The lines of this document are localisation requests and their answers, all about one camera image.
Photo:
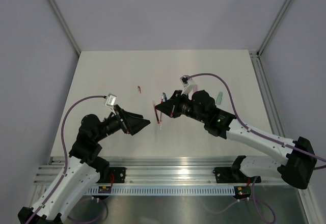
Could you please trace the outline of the red marker pen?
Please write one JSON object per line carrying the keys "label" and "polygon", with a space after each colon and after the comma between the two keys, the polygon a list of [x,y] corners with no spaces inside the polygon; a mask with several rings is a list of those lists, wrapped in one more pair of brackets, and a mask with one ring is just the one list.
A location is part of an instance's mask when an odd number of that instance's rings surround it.
{"label": "red marker pen", "polygon": [[153,104],[153,108],[154,108],[154,113],[155,113],[157,124],[160,125],[160,118],[158,116],[158,112],[157,112],[156,104],[155,104],[155,101],[154,100],[152,101],[152,104]]}

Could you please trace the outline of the green highlighter pen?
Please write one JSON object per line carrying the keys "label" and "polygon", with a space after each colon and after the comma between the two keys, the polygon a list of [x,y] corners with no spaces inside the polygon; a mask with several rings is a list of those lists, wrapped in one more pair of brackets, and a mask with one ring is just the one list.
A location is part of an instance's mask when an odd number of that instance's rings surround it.
{"label": "green highlighter pen", "polygon": [[219,92],[217,97],[216,97],[216,100],[215,100],[215,103],[216,105],[221,105],[222,104],[222,100],[223,100],[223,92]]}

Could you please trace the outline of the red gel pen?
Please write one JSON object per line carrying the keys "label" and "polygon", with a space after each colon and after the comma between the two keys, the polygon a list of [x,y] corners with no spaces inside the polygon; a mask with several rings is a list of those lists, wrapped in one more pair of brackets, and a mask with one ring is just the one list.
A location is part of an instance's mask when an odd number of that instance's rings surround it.
{"label": "red gel pen", "polygon": [[[161,96],[161,102],[160,103],[164,103],[165,101],[165,93],[163,92],[162,93],[162,96]],[[159,125],[160,125],[160,130],[162,128],[162,112],[160,111],[160,117],[159,117]]]}

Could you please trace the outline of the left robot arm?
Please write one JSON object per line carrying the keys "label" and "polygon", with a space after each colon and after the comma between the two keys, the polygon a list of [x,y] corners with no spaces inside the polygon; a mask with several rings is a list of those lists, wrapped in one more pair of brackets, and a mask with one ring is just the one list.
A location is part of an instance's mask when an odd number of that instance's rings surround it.
{"label": "left robot arm", "polygon": [[94,114],[83,117],[64,167],[37,202],[19,211],[20,223],[63,223],[93,184],[109,180],[110,163],[99,157],[99,142],[119,130],[135,135],[150,124],[142,115],[118,105],[113,109],[103,121]]}

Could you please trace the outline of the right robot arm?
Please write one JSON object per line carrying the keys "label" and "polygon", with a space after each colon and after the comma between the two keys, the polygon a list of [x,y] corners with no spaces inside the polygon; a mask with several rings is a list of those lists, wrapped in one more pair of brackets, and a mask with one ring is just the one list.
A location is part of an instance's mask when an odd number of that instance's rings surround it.
{"label": "right robot arm", "polygon": [[217,182],[247,183],[263,177],[280,177],[285,183],[298,189],[306,189],[317,160],[309,140],[284,138],[261,131],[240,120],[231,113],[217,108],[215,100],[205,90],[191,97],[176,90],[172,97],[155,106],[170,118],[181,115],[203,123],[204,129],[215,137],[243,143],[269,157],[259,160],[240,155],[222,172],[215,172]]}

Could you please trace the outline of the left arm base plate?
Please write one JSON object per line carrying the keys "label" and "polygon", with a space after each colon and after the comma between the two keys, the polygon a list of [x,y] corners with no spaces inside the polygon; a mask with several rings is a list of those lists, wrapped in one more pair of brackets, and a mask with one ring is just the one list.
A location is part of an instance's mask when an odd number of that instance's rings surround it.
{"label": "left arm base plate", "polygon": [[98,184],[125,183],[125,167],[109,167],[100,172]]}

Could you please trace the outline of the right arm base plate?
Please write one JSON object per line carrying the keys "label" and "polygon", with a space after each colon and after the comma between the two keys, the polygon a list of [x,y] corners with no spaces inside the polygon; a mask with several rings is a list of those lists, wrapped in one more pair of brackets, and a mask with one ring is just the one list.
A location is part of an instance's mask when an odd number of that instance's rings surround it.
{"label": "right arm base plate", "polygon": [[240,170],[232,170],[231,167],[215,167],[212,171],[216,183],[253,183],[255,177],[248,177]]}

